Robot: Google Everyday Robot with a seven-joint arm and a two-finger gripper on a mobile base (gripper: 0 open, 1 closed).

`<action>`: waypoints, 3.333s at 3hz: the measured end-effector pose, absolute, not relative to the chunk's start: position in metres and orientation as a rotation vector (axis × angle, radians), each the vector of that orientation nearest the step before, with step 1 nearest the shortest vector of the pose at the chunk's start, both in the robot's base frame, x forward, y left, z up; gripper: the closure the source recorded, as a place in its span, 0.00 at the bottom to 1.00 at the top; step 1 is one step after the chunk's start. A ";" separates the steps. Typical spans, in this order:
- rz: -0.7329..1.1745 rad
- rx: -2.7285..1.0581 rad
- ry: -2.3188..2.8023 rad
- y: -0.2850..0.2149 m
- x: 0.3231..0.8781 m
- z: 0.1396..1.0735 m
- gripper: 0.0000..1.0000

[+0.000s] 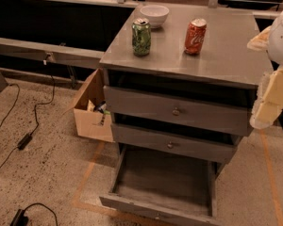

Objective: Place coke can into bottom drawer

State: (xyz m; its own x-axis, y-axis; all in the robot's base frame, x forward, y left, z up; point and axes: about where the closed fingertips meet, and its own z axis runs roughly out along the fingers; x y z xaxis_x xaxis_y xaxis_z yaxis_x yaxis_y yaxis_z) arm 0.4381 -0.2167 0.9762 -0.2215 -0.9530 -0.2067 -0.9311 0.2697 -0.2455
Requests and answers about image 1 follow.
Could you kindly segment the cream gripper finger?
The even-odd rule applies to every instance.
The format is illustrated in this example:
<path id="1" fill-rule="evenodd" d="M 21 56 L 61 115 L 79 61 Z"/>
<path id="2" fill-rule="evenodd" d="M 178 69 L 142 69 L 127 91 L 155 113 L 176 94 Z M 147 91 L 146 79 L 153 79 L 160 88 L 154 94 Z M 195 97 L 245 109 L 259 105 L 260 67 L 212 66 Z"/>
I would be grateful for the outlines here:
<path id="1" fill-rule="evenodd" d="M 257 96 L 250 124 L 255 129 L 264 129 L 273 125 L 283 110 L 283 65 L 262 76 Z"/>
<path id="2" fill-rule="evenodd" d="M 265 51 L 269 44 L 271 27 L 268 26 L 247 43 L 247 48 L 254 51 Z"/>

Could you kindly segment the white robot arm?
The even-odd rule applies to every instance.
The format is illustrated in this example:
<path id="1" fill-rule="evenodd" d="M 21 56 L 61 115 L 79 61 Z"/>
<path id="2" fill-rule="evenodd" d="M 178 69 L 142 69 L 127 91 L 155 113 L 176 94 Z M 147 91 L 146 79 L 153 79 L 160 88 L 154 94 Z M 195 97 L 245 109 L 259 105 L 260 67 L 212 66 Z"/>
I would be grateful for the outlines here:
<path id="1" fill-rule="evenodd" d="M 283 10 L 270 26 L 247 43 L 247 47 L 266 51 L 269 59 L 279 65 L 272 73 L 263 74 L 253 104 L 250 124 L 263 129 L 271 126 L 283 111 Z"/>

